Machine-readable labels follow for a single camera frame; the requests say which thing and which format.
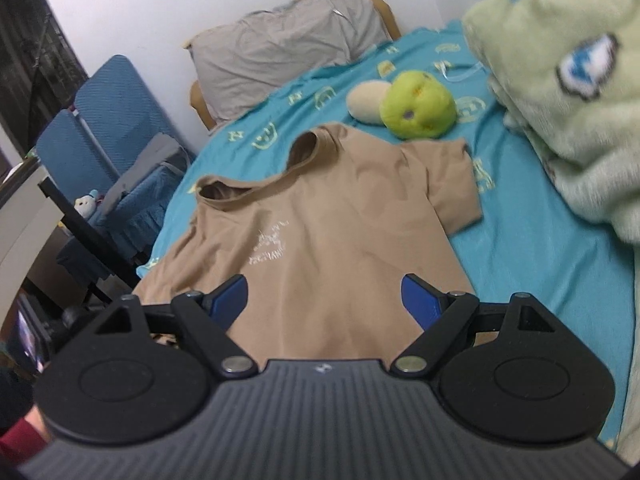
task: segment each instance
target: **person's hand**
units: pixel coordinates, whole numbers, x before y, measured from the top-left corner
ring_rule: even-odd
[[[47,428],[44,426],[40,410],[35,404],[33,405],[33,408],[29,410],[29,413],[24,416],[24,420],[26,420],[33,429],[38,432],[45,442],[49,442],[51,440],[49,431],[47,431]]]

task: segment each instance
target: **gray pillowcase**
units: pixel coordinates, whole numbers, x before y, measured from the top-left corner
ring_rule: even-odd
[[[357,60],[389,39],[371,0],[295,0],[205,30],[190,51],[220,126],[308,70]]]

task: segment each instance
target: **wooden bed frame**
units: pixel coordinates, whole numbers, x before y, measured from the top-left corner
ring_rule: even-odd
[[[391,7],[389,7],[384,0],[371,1],[382,18],[382,21],[385,23],[386,30],[388,31],[389,36],[391,36],[391,39],[395,41],[400,38],[400,29],[398,29],[398,24],[396,23],[396,18],[391,11]],[[211,130],[216,126],[216,121],[213,120],[209,110],[207,109],[207,104],[202,96],[202,90],[200,90],[200,84],[198,81],[195,81],[193,85],[191,85],[189,103],[191,107],[196,110],[200,120],[207,127],[207,130]]]

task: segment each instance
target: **t-shirt sleeve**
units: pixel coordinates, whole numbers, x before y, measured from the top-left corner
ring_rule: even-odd
[[[414,140],[402,150],[426,169],[427,199],[447,235],[482,218],[473,164],[463,139]]]

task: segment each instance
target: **stuffed animal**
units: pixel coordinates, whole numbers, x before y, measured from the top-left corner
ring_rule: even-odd
[[[98,190],[94,189],[88,195],[76,198],[76,201],[74,202],[74,209],[80,213],[80,216],[82,218],[90,218],[91,215],[95,213],[95,209],[97,208],[97,201],[99,199],[100,197],[98,196]],[[65,231],[65,233],[70,234],[69,230],[62,222],[58,222],[58,227]]]
[[[367,124],[384,124],[400,139],[437,138],[456,123],[453,95],[435,76],[420,70],[402,72],[392,84],[367,81],[347,95],[351,116]]]

